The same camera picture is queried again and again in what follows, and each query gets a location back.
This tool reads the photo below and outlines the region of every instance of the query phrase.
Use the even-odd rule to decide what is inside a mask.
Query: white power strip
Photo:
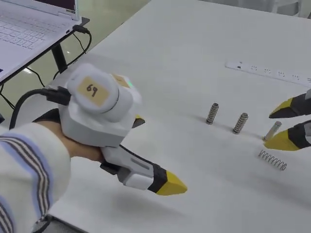
[[[267,67],[259,67],[256,65],[246,64],[244,62],[227,62],[225,67],[311,87],[311,77],[299,75],[298,72],[287,72]]]

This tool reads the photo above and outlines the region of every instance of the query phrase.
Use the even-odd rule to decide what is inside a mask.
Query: spring
[[[261,150],[258,157],[272,164],[274,167],[284,171],[287,167],[287,164],[281,161],[280,159],[274,157],[273,155],[267,153],[265,150]]]
[[[247,119],[248,119],[248,114],[247,113],[242,113],[242,115],[240,116],[237,124],[233,128],[233,133],[234,134],[239,134],[242,131],[242,129],[243,129]]]
[[[208,117],[206,119],[207,124],[209,125],[213,124],[218,109],[219,109],[219,105],[217,103],[213,103],[212,107],[210,108]]]

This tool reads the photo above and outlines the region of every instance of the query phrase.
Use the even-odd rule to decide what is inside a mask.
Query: striped sleeve
[[[30,232],[65,192],[70,157],[44,126],[31,123],[0,136],[0,233]]]

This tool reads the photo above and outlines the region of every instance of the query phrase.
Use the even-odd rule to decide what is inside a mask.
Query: metal pin
[[[263,137],[264,141],[268,141],[270,140],[274,134],[279,130],[279,128],[281,127],[282,122],[277,121],[274,126],[272,126],[272,128],[269,130],[269,132],[267,133],[267,135],[265,137]]]
[[[233,128],[233,133],[234,134],[239,134],[242,131],[242,129],[243,129],[247,119],[248,119],[248,114],[247,113],[242,113],[242,115],[240,116],[237,124]]]
[[[206,119],[206,123],[207,123],[208,125],[213,124],[218,109],[219,109],[219,105],[218,105],[217,103],[213,103],[212,107],[210,108],[208,117],[207,117],[207,119]]]

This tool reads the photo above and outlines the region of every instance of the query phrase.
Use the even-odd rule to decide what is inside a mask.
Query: laptop
[[[0,82],[81,22],[77,0],[0,0]]]

